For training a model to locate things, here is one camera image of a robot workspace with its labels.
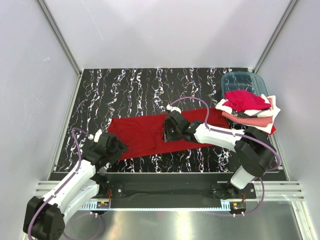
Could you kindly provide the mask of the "red t-shirt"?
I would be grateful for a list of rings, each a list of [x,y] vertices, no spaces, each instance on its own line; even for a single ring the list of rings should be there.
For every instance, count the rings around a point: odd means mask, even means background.
[[[114,117],[107,131],[116,135],[128,147],[119,159],[122,161],[209,146],[183,139],[165,142],[163,140],[165,117],[165,113],[127,118]]]

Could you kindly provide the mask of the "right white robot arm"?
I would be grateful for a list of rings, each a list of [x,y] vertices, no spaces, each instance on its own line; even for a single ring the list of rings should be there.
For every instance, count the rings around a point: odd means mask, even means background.
[[[268,170],[276,150],[269,144],[267,134],[255,127],[246,130],[216,127],[201,121],[188,121],[180,112],[173,110],[163,121],[165,142],[184,140],[189,143],[209,144],[236,153],[240,167],[227,185],[228,195],[239,198],[245,187],[255,178],[261,178]]]

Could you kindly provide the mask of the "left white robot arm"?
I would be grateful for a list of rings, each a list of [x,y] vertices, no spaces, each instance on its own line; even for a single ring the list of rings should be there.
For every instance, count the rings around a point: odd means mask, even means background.
[[[23,232],[30,240],[58,240],[70,218],[91,198],[111,197],[108,178],[101,168],[120,160],[128,150],[115,134],[98,131],[91,145],[79,152],[74,168],[42,197],[32,197],[26,206]]]

